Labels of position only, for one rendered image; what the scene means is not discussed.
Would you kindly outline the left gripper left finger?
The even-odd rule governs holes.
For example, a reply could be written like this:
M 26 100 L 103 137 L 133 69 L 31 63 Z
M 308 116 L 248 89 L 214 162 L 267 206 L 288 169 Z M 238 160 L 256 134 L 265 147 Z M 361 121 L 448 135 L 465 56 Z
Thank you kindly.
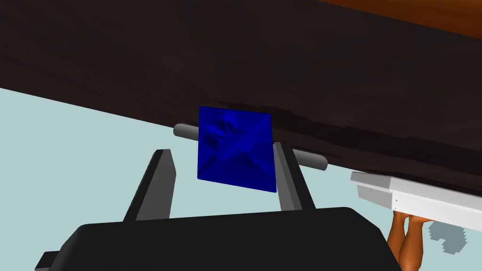
M 176 169 L 170 150 L 156 150 L 123 222 L 168 219 L 175 181 Z

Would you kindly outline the dark brown cupboard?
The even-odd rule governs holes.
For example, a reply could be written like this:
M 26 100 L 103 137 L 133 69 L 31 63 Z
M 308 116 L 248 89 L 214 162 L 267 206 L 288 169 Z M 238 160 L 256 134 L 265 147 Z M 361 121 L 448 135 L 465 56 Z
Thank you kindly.
M 482 196 L 482 40 L 317 0 L 0 0 L 0 88 Z

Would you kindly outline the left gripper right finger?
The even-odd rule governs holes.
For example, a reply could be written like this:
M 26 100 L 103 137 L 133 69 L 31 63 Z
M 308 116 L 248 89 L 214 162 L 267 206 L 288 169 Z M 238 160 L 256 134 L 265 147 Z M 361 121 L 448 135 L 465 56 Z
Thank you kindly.
M 315 210 L 312 195 L 291 146 L 287 143 L 275 142 L 273 153 L 281 210 Z

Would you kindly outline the white table with orange legs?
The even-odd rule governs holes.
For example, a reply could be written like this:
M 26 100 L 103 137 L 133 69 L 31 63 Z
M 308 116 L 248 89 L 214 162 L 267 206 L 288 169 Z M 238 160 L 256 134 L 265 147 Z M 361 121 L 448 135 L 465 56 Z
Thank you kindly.
M 388 244 L 402 271 L 482 271 L 482 197 L 353 172 L 358 197 L 393 211 Z

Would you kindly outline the blue cloth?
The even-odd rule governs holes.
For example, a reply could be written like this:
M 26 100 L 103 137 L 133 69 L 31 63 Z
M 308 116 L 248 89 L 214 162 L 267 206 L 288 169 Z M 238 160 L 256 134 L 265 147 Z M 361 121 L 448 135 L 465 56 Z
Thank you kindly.
M 270 114 L 200 107 L 197 178 L 276 193 Z

